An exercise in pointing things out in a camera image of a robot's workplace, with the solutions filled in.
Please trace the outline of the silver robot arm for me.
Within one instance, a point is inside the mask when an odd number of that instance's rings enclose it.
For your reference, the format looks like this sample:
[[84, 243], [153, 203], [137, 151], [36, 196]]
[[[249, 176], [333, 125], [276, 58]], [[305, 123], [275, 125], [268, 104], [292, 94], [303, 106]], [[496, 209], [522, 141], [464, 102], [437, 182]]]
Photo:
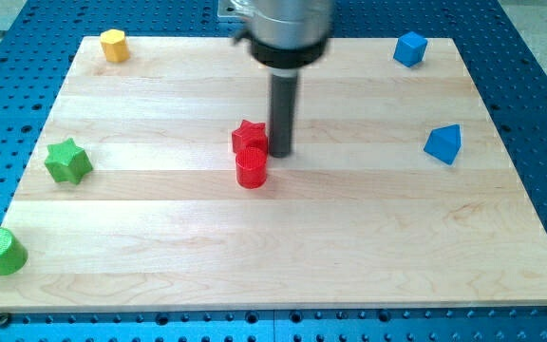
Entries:
[[332, 0], [246, 0], [234, 6], [244, 20], [235, 41], [246, 39], [260, 64], [296, 69], [324, 54], [332, 32]]

